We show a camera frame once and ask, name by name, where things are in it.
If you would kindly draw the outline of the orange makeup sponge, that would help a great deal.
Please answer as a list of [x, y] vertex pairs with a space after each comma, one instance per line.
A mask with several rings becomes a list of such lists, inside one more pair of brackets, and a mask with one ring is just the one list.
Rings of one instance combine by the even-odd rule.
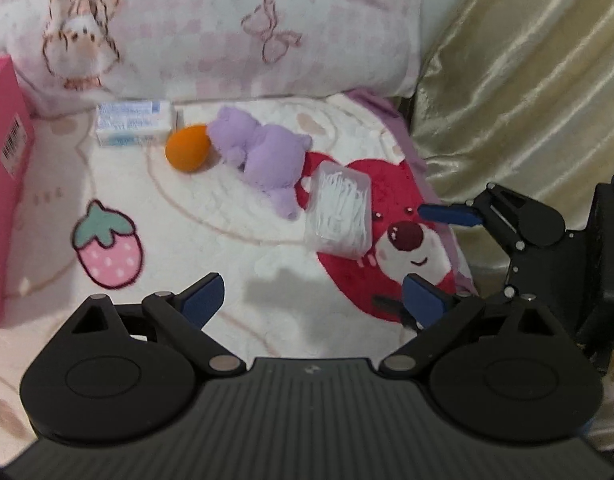
[[185, 174], [199, 170], [211, 151], [207, 125], [193, 125], [172, 133], [165, 144], [165, 156], [173, 169]]

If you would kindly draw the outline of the pink checked pillow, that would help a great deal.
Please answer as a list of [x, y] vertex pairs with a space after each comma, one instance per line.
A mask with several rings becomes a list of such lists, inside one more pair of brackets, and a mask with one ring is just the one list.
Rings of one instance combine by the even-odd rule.
[[0, 0], [33, 110], [368, 89], [411, 96], [422, 0]]

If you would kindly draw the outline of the clear plastic swab box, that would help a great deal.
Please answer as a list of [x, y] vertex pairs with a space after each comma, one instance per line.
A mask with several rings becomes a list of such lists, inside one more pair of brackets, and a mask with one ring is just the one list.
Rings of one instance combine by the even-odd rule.
[[325, 160], [310, 177], [306, 245], [315, 252], [358, 260], [372, 246], [371, 178]]

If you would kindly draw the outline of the purple plush toy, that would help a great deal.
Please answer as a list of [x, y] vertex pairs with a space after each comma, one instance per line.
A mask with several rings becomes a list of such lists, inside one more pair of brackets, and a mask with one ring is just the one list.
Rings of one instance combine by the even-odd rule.
[[223, 162], [241, 180], [265, 194], [278, 216], [295, 220], [295, 185], [301, 180], [306, 154], [313, 146], [309, 134], [276, 124], [262, 124], [245, 110], [223, 106], [208, 124], [207, 134]]

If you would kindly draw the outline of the pink cardboard box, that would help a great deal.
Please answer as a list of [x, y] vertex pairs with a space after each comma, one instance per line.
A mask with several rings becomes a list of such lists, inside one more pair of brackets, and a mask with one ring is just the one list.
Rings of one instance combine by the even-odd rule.
[[35, 133], [12, 59], [0, 57], [0, 321], [4, 312], [7, 261], [22, 182]]

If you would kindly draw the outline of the gold satin curtain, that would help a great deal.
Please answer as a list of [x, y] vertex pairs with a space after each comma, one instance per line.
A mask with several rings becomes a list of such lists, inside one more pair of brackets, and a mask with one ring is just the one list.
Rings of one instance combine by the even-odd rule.
[[582, 228], [614, 176], [614, 0], [463, 0], [426, 58], [411, 136], [444, 202], [498, 183]]

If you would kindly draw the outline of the white blue tissue pack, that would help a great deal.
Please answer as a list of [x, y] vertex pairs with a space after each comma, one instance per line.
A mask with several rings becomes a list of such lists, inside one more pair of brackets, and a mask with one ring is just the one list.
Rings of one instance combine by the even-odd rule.
[[101, 148], [159, 145], [177, 126], [168, 101], [117, 101], [97, 106], [94, 134]]

